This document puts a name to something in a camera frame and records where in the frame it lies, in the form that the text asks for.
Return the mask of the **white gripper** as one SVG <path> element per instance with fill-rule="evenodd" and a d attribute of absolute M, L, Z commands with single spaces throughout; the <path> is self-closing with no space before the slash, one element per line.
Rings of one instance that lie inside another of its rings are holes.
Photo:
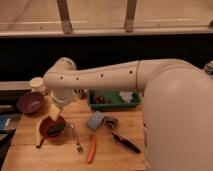
<path fill-rule="evenodd" d="M 49 114 L 50 118 L 56 121 L 61 112 L 59 108 L 69 105 L 74 100 L 74 92 L 72 89 L 53 89 L 51 98 L 54 104 L 50 106 Z"/>

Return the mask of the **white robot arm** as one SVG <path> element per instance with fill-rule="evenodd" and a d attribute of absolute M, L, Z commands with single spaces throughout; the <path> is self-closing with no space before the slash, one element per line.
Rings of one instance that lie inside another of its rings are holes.
<path fill-rule="evenodd" d="M 44 82 L 60 107 L 74 89 L 142 94 L 147 171 L 213 171 L 213 78 L 179 59 L 78 70 L 61 58 Z"/>

